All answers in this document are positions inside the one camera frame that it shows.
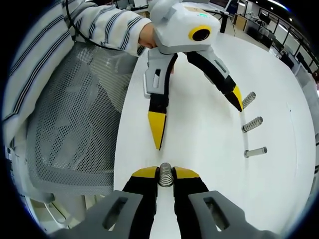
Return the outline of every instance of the gray gripper frame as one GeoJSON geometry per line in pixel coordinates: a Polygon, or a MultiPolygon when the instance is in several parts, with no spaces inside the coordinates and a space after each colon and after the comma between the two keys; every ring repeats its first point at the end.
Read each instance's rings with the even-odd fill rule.
{"type": "Polygon", "coordinates": [[[227,76],[229,75],[229,70],[225,66],[224,62],[215,55],[214,50],[211,46],[208,47],[207,50],[197,51],[197,53],[210,61],[210,63],[213,64],[213,66],[223,75],[223,77],[225,79],[227,78],[227,76]]]}
{"type": "Polygon", "coordinates": [[[148,69],[145,72],[146,91],[148,94],[165,93],[165,76],[174,54],[164,55],[160,53],[159,49],[153,48],[148,51],[148,69]],[[158,83],[154,85],[156,74],[159,74],[158,83]]]}
{"type": "Polygon", "coordinates": [[[217,191],[188,196],[200,225],[202,239],[279,239],[246,222],[245,213],[217,191]]]}
{"type": "Polygon", "coordinates": [[[128,239],[142,195],[114,191],[91,207],[85,220],[72,229],[51,234],[54,239],[128,239]]]}

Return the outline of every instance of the yellow lens ring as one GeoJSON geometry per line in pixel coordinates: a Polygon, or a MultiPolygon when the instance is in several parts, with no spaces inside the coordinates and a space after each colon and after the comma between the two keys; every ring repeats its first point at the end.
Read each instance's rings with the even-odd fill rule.
{"type": "Polygon", "coordinates": [[[189,34],[188,34],[188,37],[189,39],[193,40],[193,41],[203,41],[205,39],[207,39],[211,34],[211,27],[208,26],[208,25],[200,25],[200,26],[197,26],[197,27],[194,27],[191,31],[189,31],[189,34]],[[194,35],[196,33],[199,33],[199,32],[205,32],[205,37],[203,37],[202,39],[200,40],[196,40],[194,39],[194,35]]]}

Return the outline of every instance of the white table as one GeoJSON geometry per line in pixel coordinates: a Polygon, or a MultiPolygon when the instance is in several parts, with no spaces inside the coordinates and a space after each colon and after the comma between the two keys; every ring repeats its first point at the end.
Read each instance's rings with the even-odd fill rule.
{"type": "MultiPolygon", "coordinates": [[[[147,54],[137,62],[125,99],[115,155],[114,188],[122,190],[140,168],[169,162],[197,172],[209,190],[241,207],[260,230],[286,231],[300,216],[312,185],[315,135],[307,101],[290,69],[267,51],[219,34],[216,55],[228,67],[243,97],[256,100],[243,113],[228,103],[203,73],[179,54],[171,76],[161,151],[155,149],[149,100],[143,95],[147,54]],[[243,135],[257,116],[263,124],[243,135]],[[244,158],[245,149],[268,153],[244,158]]],[[[151,238],[179,238],[173,188],[159,187],[151,238]]]]}

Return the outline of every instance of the striped shirt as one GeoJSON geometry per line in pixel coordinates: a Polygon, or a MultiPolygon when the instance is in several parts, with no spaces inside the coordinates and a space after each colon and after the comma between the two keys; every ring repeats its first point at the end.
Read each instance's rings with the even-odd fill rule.
{"type": "MultiPolygon", "coordinates": [[[[138,44],[142,28],[150,22],[131,11],[115,6],[96,6],[84,0],[69,0],[69,12],[80,32],[102,46],[140,55],[138,44]]],[[[4,144],[15,146],[13,139],[24,141],[26,119],[54,69],[72,49],[74,29],[70,27],[65,0],[55,0],[31,26],[13,60],[4,93],[2,126],[4,144]]]]}

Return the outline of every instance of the person's arm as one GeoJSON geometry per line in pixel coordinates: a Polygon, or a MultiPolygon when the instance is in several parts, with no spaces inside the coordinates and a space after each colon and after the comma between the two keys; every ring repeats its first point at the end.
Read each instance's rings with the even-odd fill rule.
{"type": "Polygon", "coordinates": [[[153,25],[148,25],[151,22],[148,18],[132,11],[116,9],[114,5],[83,7],[84,4],[87,3],[77,6],[71,17],[74,16],[74,24],[80,32],[93,42],[126,51],[131,55],[140,55],[144,46],[155,46],[152,42],[153,25]]]}

